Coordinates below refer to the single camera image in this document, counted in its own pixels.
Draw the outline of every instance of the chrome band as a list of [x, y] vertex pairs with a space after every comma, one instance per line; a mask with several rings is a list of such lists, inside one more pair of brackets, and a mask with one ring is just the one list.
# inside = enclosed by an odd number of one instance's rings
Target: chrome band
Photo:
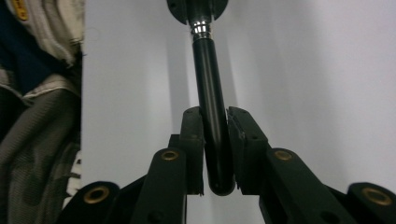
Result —
[[208, 38], [212, 39], [212, 29], [210, 23], [206, 21], [197, 21], [191, 26], [192, 42], [198, 39]]

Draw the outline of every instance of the dark blue fabric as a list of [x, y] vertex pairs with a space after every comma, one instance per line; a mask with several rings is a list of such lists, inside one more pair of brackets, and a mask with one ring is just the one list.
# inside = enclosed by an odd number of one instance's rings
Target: dark blue fabric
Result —
[[0, 0], [0, 64], [13, 70], [22, 94], [32, 90], [50, 74], [66, 74], [63, 63], [42, 50], [35, 38]]

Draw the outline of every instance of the yellow label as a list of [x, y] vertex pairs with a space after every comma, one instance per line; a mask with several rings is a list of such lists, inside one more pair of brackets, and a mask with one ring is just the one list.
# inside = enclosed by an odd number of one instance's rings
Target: yellow label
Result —
[[27, 21], [27, 9], [23, 0], [12, 0], [12, 4], [14, 5], [17, 17], [21, 21]]

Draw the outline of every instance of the black cylinder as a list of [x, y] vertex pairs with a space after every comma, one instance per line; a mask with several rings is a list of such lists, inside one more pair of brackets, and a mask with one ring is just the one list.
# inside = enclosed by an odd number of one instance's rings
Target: black cylinder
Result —
[[215, 44], [202, 38], [192, 44], [199, 104], [204, 121], [209, 186], [218, 195], [233, 191], [233, 157], [222, 97]]

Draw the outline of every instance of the white surface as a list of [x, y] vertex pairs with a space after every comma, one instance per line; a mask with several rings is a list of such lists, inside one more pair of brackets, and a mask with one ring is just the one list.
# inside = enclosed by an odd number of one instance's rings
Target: white surface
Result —
[[[323, 183], [396, 192], [395, 12], [392, 0], [230, 0], [213, 24], [225, 104]], [[189, 29], [165, 0], [88, 1], [85, 52], [83, 183], [123, 187], [198, 105]], [[206, 185], [188, 223], [263, 223], [257, 204]]]

